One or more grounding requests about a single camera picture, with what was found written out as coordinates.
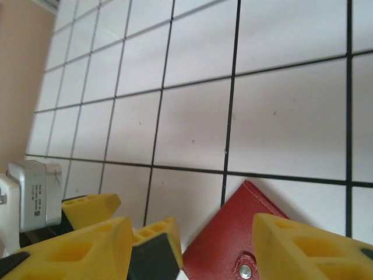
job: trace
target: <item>red leather case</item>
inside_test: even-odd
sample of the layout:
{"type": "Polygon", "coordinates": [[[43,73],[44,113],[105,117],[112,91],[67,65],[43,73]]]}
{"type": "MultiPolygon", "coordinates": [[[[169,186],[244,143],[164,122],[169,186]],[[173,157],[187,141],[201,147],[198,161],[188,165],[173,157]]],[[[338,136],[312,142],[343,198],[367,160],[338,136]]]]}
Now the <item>red leather case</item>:
{"type": "Polygon", "coordinates": [[[251,268],[250,280],[259,280],[251,239],[256,213],[286,218],[257,187],[244,181],[183,254],[189,280],[241,280],[240,267],[251,268]]]}

